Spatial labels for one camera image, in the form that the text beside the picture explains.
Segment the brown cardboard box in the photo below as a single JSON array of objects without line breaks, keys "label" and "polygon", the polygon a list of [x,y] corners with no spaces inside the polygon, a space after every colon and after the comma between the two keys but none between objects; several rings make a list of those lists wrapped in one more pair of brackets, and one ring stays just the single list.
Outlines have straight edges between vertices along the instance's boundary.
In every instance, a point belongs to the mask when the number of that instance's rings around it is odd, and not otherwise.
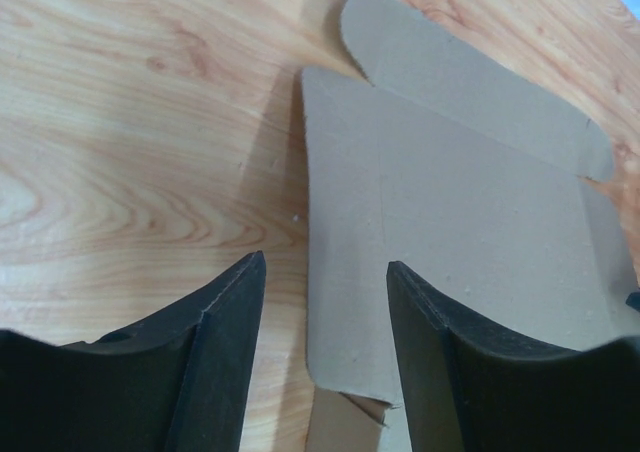
[{"label": "brown cardboard box", "polygon": [[310,451],[415,451],[386,274],[402,262],[515,332],[639,340],[601,128],[398,0],[346,0],[362,71],[301,74],[309,169]]}]

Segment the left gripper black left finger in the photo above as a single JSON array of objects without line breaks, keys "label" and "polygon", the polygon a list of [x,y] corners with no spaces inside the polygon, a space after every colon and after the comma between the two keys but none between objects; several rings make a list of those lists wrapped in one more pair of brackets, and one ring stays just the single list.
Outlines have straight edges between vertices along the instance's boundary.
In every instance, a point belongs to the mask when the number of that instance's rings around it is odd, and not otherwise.
[{"label": "left gripper black left finger", "polygon": [[5,451],[235,451],[264,302],[246,255],[210,283],[99,340],[1,333]]}]

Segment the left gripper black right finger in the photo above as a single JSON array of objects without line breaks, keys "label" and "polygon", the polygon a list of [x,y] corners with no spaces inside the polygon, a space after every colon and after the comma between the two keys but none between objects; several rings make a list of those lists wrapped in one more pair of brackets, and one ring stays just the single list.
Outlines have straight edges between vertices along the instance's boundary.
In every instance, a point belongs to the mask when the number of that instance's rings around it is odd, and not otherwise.
[{"label": "left gripper black right finger", "polygon": [[386,274],[415,451],[635,451],[639,340],[576,351],[515,332],[402,262]]}]

